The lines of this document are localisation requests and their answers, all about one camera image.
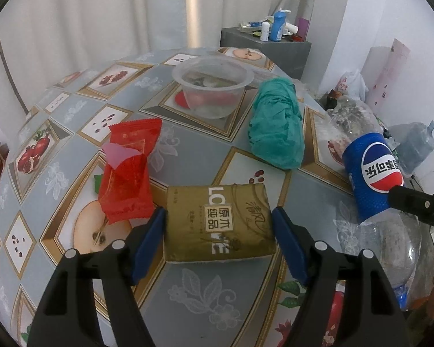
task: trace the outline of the table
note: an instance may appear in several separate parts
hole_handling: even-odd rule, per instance
[[[338,251],[357,249],[348,227],[356,211],[347,178],[321,135],[322,110],[299,82],[306,157],[295,171],[271,167],[250,153],[247,129],[258,82],[285,76],[265,55],[253,56],[253,63],[240,58],[256,78],[229,118],[203,121],[175,103],[174,66],[216,50],[164,50],[99,64],[62,79],[31,109],[0,180],[0,320],[22,346],[63,252],[100,250],[144,222],[108,228],[97,214],[94,175],[105,166],[100,146],[109,139],[107,124],[163,119],[148,164],[157,205],[165,206],[169,185],[248,183],[263,169],[272,207],[283,205],[295,224]],[[219,53],[238,58],[240,52]],[[299,310],[284,301],[296,295],[279,287],[292,280],[279,251],[246,261],[172,265],[163,261],[160,247],[134,294],[157,346],[269,347],[282,341]],[[216,296],[208,303],[210,286]],[[114,346],[100,281],[94,288],[104,342]]]

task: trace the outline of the white bottle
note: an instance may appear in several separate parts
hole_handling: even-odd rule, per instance
[[[270,31],[270,24],[268,22],[262,22],[262,31],[260,32],[261,41],[269,40],[269,31]]]

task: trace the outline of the rolled green bag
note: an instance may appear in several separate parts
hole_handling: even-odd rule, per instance
[[[278,168],[300,167],[304,157],[304,135],[291,80],[273,78],[260,84],[248,133],[254,155]]]

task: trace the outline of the red wrapper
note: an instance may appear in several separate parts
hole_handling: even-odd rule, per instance
[[[161,119],[129,121],[110,126],[111,143],[133,148],[140,152],[124,160],[114,170],[109,164],[104,168],[98,193],[108,224],[149,218],[155,209],[149,187],[148,155],[153,151],[161,133]]]

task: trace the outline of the white plastic bag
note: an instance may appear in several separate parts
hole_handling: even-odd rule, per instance
[[[343,95],[348,95],[353,99],[365,101],[365,93],[368,91],[365,81],[363,80],[360,70],[346,71],[336,86],[336,91]]]

